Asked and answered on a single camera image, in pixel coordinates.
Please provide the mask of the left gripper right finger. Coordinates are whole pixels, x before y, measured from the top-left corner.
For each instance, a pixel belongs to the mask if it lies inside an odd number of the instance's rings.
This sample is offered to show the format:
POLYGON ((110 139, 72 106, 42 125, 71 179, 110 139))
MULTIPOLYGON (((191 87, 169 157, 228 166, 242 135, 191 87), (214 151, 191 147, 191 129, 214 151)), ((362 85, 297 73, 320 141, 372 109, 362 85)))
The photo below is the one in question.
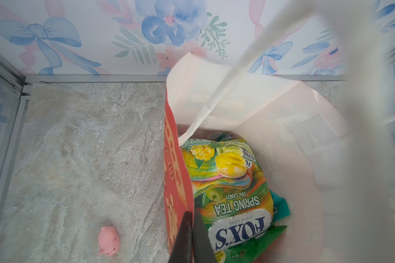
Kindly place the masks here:
POLYGON ((197 208, 193 219, 193 257, 195 263, 217 263, 203 217, 197 208))

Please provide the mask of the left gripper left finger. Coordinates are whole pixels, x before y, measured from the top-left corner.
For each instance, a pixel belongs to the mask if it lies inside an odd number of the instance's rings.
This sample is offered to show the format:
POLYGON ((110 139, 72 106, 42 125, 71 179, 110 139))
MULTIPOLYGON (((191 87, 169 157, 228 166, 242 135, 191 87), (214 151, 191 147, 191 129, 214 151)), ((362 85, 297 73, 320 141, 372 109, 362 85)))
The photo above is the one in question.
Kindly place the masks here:
POLYGON ((193 213, 183 214, 181 225, 168 263, 191 263, 193 254, 193 213))

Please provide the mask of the green Fox's candy bag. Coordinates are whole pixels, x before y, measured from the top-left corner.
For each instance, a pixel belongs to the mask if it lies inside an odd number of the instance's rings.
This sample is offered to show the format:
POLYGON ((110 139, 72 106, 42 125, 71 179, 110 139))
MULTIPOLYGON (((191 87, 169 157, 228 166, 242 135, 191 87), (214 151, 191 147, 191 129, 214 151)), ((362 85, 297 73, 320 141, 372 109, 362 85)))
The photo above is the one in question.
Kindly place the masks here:
POLYGON ((216 260, 253 263, 286 227, 273 222, 274 202, 249 144, 213 133, 188 139, 181 150, 216 260))

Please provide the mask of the teal Fox's candy bag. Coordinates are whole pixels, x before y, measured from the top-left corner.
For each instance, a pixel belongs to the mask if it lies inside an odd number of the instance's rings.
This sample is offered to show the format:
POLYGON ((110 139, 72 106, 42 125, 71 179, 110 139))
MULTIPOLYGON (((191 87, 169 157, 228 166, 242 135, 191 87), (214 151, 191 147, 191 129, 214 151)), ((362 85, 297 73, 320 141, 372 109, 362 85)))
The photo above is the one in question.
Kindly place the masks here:
POLYGON ((285 219, 291 215, 289 206, 287 201, 277 195, 275 192, 270 190, 272 200, 274 202, 273 205, 273 222, 277 222, 279 220, 285 219))

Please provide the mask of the red paper gift bag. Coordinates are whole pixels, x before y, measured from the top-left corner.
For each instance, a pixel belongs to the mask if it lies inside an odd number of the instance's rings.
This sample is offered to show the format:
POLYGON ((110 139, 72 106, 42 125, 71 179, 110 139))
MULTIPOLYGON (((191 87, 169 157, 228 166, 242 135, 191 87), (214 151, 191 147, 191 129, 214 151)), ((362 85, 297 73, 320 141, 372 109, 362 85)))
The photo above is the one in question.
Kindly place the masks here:
POLYGON ((171 255, 193 213, 181 146, 213 133, 243 138, 291 215, 261 263, 395 263, 395 142, 386 124, 386 40, 370 1, 290 1, 233 66, 192 53, 166 79, 164 195, 171 255), (343 46, 344 109, 301 81, 251 73, 258 56, 312 15, 343 46))

